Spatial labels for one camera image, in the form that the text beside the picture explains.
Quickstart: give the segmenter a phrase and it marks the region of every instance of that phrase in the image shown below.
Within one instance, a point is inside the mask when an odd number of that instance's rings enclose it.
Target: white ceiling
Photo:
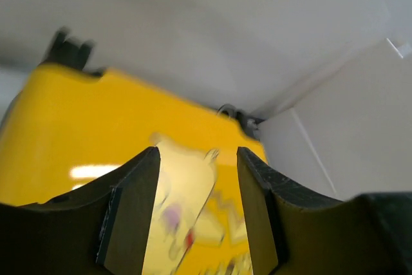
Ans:
[[[35,64],[66,25],[98,43],[92,65],[254,111],[385,35],[404,16],[388,1],[0,0],[0,59]]]

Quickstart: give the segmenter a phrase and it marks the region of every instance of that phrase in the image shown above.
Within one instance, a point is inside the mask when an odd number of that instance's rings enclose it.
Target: black plastic part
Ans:
[[[340,202],[273,170],[244,147],[238,173],[255,275],[412,274],[412,193]],[[250,203],[262,197],[263,207]],[[267,239],[277,256],[262,258],[271,248],[262,242]]]
[[[0,273],[141,274],[159,168],[158,149],[150,147],[118,169],[45,204],[0,204]],[[109,202],[117,198],[117,212],[109,212],[114,223],[108,229],[104,218]],[[133,220],[128,214],[134,214]],[[99,237],[104,229],[105,235]]]
[[[218,109],[218,113],[226,115],[232,119],[236,119],[246,136],[253,138],[254,140],[260,140],[258,124],[264,121],[263,119],[253,117],[243,110],[237,109],[231,104],[222,105]]]
[[[81,43],[74,38],[68,38],[69,30],[61,28],[58,30],[50,44],[42,63],[56,63],[73,68],[92,77],[101,77],[103,71],[84,71],[87,61],[93,51],[94,43],[86,41]]]

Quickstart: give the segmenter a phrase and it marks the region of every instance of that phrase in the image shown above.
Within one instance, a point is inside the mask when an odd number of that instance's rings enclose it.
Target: yellow container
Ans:
[[[250,274],[235,120],[108,69],[36,68],[0,132],[0,202],[43,203],[158,146],[144,274]]]

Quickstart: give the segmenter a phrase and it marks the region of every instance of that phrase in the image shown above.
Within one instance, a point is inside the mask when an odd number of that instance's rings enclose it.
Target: yellow box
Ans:
[[[108,69],[34,70],[0,132],[0,201],[46,202],[158,146],[144,274],[250,274],[235,120]]]

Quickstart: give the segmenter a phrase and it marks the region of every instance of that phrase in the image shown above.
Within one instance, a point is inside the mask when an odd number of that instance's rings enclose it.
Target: white wall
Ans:
[[[263,123],[272,166],[338,198],[412,189],[412,58],[388,41]]]
[[[63,25],[115,65],[192,100],[252,111],[377,38],[384,0],[0,0],[0,62],[35,66]]]
[[[382,30],[386,31],[385,36],[389,37],[396,43],[410,42],[412,43],[412,0],[382,0],[388,12],[386,27]],[[340,28],[340,22],[336,19],[336,28]],[[381,33],[376,33],[380,36],[379,40],[383,39]],[[342,53],[336,55],[332,61],[325,61],[317,70],[302,76],[295,84],[288,87],[281,94],[277,94],[272,100],[263,104],[256,112],[262,117],[271,117],[288,108],[291,108],[299,101],[306,93],[318,86],[322,81],[327,79],[331,74],[334,74],[347,60],[356,56],[362,51],[363,46],[371,46],[373,43],[372,37],[358,38],[356,41],[348,43],[348,48]]]
[[[22,89],[27,76],[27,72],[0,67],[0,120],[9,103]]]

